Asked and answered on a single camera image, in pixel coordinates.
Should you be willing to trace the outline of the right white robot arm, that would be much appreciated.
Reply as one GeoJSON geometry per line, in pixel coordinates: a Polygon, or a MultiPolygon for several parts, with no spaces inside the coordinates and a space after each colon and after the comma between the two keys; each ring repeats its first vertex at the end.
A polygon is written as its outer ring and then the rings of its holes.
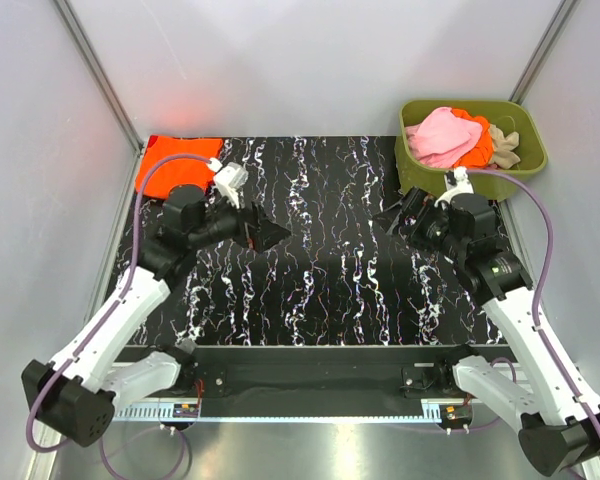
{"type": "Polygon", "coordinates": [[[502,248],[498,216],[471,192],[436,199],[412,188],[374,221],[408,246],[451,260],[461,286],[503,333],[530,385],[497,372],[476,349],[455,347],[438,360],[430,386],[490,408],[546,476],[576,466],[600,479],[600,397],[540,318],[534,284],[520,259],[502,248]]]}

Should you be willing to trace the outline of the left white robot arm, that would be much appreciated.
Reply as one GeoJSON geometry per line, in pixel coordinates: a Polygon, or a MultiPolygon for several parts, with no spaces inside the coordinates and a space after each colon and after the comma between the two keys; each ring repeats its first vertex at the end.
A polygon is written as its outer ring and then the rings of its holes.
{"type": "Polygon", "coordinates": [[[173,189],[152,233],[134,239],[123,284],[51,360],[32,360],[22,371],[29,446],[39,453],[50,450],[34,440],[35,421],[88,447],[129,404],[161,390],[188,394],[196,372],[184,347],[157,347],[129,367],[111,367],[139,326],[193,270],[199,251],[231,240],[262,253],[290,234],[255,202],[232,203],[226,195],[210,201],[195,185],[173,189]]]}

